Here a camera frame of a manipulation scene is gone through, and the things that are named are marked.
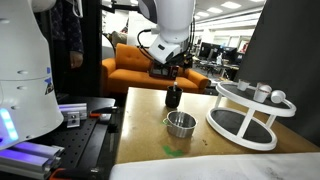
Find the metal bowl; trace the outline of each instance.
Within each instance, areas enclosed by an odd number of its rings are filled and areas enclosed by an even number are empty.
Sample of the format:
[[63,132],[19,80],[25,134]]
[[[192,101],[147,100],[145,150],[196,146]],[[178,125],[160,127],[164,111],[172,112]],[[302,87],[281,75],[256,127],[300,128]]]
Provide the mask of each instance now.
[[166,120],[167,131],[179,138],[191,137],[197,121],[190,114],[181,111],[171,111]]

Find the blue light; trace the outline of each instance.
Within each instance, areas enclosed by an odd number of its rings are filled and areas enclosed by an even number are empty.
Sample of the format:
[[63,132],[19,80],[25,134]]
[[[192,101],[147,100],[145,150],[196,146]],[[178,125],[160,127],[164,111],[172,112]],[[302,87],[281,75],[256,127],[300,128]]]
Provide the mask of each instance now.
[[0,109],[0,120],[3,120],[5,127],[8,131],[8,134],[10,136],[10,139],[12,141],[15,141],[19,138],[18,133],[16,131],[16,128],[14,127],[14,124],[12,122],[12,119],[10,117],[10,114],[8,112],[8,110],[1,108]]

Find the ceiling light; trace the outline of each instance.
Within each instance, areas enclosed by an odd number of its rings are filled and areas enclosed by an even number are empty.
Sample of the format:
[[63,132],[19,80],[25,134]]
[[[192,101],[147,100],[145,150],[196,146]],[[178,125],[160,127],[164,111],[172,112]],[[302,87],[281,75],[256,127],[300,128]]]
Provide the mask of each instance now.
[[207,11],[212,12],[212,13],[222,13],[221,9],[214,8],[214,7],[209,8]]
[[197,15],[202,16],[202,17],[207,17],[207,16],[209,16],[209,14],[208,14],[208,13],[205,13],[205,12],[198,12]]
[[138,1],[137,1],[137,0],[130,0],[130,2],[131,2],[132,4],[138,4]]
[[223,4],[221,4],[221,6],[229,8],[229,9],[237,9],[237,8],[241,7],[240,4],[237,4],[237,3],[234,3],[234,2],[231,2],[231,1],[227,1],[227,2],[225,2]]

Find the ceiling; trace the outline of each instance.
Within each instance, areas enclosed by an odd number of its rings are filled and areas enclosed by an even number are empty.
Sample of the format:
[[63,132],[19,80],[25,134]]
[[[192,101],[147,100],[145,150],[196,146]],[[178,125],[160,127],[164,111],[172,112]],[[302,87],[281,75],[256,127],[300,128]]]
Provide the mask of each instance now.
[[[117,1],[117,4],[131,5],[130,0],[116,0],[116,1]],[[221,6],[221,4],[223,4],[226,1],[231,1],[234,3],[240,4],[241,7],[237,9],[228,9]],[[207,12],[209,14],[209,16],[207,17],[200,17],[200,19],[196,19],[196,22],[201,22],[204,20],[212,19],[212,18],[219,18],[221,16],[227,16],[230,14],[249,11],[252,9],[262,8],[264,3],[265,3],[265,0],[260,2],[253,2],[251,0],[196,0],[195,14],[197,14],[200,11]],[[108,0],[102,0],[102,4],[110,5],[111,2],[108,2]],[[219,8],[223,12],[219,14],[208,12],[207,9],[209,9],[210,7]]]

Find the green marking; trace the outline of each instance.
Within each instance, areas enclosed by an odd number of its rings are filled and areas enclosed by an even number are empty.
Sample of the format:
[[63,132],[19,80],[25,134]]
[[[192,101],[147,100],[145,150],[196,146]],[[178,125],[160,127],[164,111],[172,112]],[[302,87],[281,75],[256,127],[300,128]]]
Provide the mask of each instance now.
[[172,151],[169,146],[162,146],[162,148],[168,156],[173,156],[173,157],[183,156],[183,152],[181,150]]

